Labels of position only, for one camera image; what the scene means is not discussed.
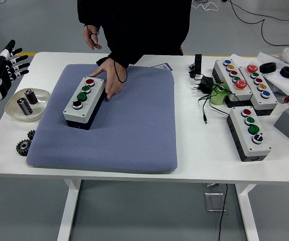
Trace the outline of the person's left hand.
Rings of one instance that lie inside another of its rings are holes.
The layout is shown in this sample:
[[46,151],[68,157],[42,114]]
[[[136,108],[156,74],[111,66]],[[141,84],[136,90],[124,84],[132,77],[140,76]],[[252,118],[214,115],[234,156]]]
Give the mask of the person's left hand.
[[122,91],[124,82],[126,81],[127,71],[122,65],[108,58],[90,74],[90,77],[95,77],[102,72],[106,72],[105,93],[107,99],[110,99]]

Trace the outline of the person's right hand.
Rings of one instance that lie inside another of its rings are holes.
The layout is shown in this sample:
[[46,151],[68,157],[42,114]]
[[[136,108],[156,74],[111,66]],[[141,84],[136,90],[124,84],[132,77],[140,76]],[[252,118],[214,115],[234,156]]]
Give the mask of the person's right hand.
[[93,25],[85,25],[82,31],[82,36],[86,44],[91,50],[101,50],[102,46],[98,43],[99,28]]

